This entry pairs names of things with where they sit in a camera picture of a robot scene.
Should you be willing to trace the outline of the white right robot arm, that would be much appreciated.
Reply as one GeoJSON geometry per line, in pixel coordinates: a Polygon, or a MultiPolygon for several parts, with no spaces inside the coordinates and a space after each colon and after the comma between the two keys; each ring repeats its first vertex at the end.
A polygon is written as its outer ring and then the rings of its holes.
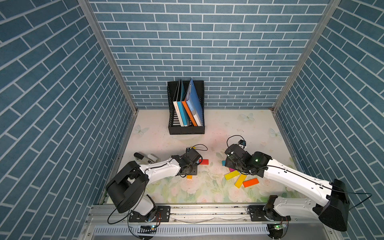
{"type": "Polygon", "coordinates": [[[250,155],[239,144],[225,150],[226,167],[264,180],[279,182],[305,195],[304,199],[287,199],[271,195],[263,207],[269,221],[289,221],[292,216],[318,219],[339,232],[348,228],[350,201],[346,185],[317,179],[292,169],[262,152],[250,155]]]}

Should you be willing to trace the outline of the red small block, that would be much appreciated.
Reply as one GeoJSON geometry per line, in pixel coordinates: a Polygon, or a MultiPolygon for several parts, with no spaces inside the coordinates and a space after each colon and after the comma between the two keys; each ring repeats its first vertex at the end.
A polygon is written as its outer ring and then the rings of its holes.
{"type": "Polygon", "coordinates": [[[199,165],[209,165],[208,159],[199,160],[199,165]]]}

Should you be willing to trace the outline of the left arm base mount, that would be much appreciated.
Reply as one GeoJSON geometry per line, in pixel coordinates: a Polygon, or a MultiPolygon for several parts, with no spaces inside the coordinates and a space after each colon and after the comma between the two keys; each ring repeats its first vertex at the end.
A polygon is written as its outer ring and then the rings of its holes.
{"type": "Polygon", "coordinates": [[[158,223],[169,222],[171,207],[170,206],[156,206],[148,214],[141,215],[136,211],[132,211],[129,215],[130,223],[158,223]]]}

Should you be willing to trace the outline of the lime yellow block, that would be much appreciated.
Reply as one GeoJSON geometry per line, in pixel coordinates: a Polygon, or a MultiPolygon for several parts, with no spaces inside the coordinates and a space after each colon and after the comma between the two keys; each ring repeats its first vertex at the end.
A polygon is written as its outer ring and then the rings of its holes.
{"type": "Polygon", "coordinates": [[[238,171],[232,171],[232,172],[230,172],[228,174],[225,174],[224,177],[228,181],[228,180],[233,179],[233,178],[235,178],[235,177],[237,177],[239,175],[240,175],[240,173],[238,171]]]}

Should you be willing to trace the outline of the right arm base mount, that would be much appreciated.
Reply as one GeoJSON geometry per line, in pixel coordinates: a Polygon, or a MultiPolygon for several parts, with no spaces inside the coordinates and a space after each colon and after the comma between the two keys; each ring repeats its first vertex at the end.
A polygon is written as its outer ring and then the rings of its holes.
{"type": "Polygon", "coordinates": [[[250,205],[246,208],[247,213],[250,215],[252,222],[289,222],[291,221],[290,216],[281,216],[275,210],[265,210],[265,206],[261,205],[250,205]]]}

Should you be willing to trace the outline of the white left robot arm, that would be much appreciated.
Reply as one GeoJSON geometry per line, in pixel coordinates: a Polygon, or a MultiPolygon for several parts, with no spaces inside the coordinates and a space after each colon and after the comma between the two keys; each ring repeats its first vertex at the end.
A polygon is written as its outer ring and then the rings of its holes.
{"type": "Polygon", "coordinates": [[[152,220],[158,212],[155,202],[145,194],[148,184],[168,177],[197,175],[203,157],[193,148],[179,156],[154,164],[127,163],[106,185],[106,191],[119,213],[133,211],[152,220]]]}

